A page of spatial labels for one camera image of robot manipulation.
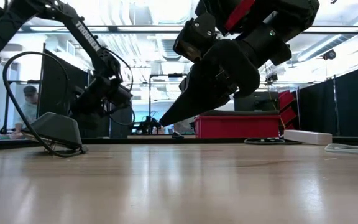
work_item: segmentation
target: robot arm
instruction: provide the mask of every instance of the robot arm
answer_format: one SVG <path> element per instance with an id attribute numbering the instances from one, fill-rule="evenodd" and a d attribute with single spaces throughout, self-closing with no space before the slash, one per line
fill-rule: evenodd
<path id="1" fill-rule="evenodd" d="M 287 42 L 312 25 L 318 8 L 318 0 L 200 0 L 198 17 L 186 22 L 173 46 L 194 65 L 161 124 L 225 105 L 233 93 L 254 92 L 260 84 L 257 69 L 268 60 L 274 65 L 290 60 Z M 239 35 L 219 40 L 215 27 L 223 35 Z"/>
<path id="2" fill-rule="evenodd" d="M 21 26 L 33 17 L 62 22 L 90 56 L 95 80 L 71 105 L 74 118 L 89 114 L 104 114 L 102 100 L 118 108 L 130 105 L 131 94 L 120 83 L 120 64 L 108 49 L 100 46 L 76 11 L 60 0 L 12 0 L 0 8 L 0 52 Z"/>

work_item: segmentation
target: table surface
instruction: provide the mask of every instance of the table surface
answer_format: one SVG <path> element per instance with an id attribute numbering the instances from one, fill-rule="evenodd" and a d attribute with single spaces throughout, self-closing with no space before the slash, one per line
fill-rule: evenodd
<path id="1" fill-rule="evenodd" d="M 358 223 L 358 156 L 319 146 L 0 151 L 2 223 Z"/>

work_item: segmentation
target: ceiling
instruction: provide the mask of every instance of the ceiling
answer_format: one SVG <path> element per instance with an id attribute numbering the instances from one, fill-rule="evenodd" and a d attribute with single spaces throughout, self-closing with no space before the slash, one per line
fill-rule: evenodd
<path id="1" fill-rule="evenodd" d="M 72 5 L 77 13 L 85 17 L 87 25 L 180 25 L 195 17 L 194 10 L 198 0 L 64 0 Z M 314 26 L 358 26 L 358 0 L 320 0 L 320 10 Z M 34 18 L 30 25 L 57 26 L 59 22 Z M 187 73 L 191 63 L 185 58 L 179 58 L 172 51 L 173 41 L 177 34 L 101 34 L 99 41 L 120 55 L 131 67 L 136 82 L 149 80 L 150 74 Z M 65 46 L 69 41 L 76 47 L 75 55 L 91 67 L 87 54 L 69 34 L 50 35 Z M 358 66 L 358 36 L 343 37 L 340 35 L 306 35 L 301 34 L 289 41 L 293 59 L 278 67 L 268 62 L 259 69 L 265 75 L 277 73 L 282 82 L 323 81 L 330 75 L 339 75 L 354 66 Z M 320 51 L 329 50 L 333 46 L 338 57 L 332 61 L 318 59 Z M 126 71 L 124 78 L 130 80 Z M 159 80 L 168 81 L 166 77 Z M 156 91 L 174 90 L 179 80 L 170 80 L 172 84 L 156 87 Z M 276 87 L 285 89 L 299 83 L 277 84 Z"/>

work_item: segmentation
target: man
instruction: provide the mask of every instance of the man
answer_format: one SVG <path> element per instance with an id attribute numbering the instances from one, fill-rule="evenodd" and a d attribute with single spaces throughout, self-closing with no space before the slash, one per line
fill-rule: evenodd
<path id="1" fill-rule="evenodd" d="M 25 115 L 25 118 L 32 123 L 37 119 L 37 106 L 38 106 L 38 93 L 34 86 L 27 86 L 23 89 L 25 103 L 21 106 L 21 109 Z M 14 139 L 20 138 L 20 132 L 25 127 L 22 118 L 19 116 L 16 124 L 15 131 L 12 137 Z"/>

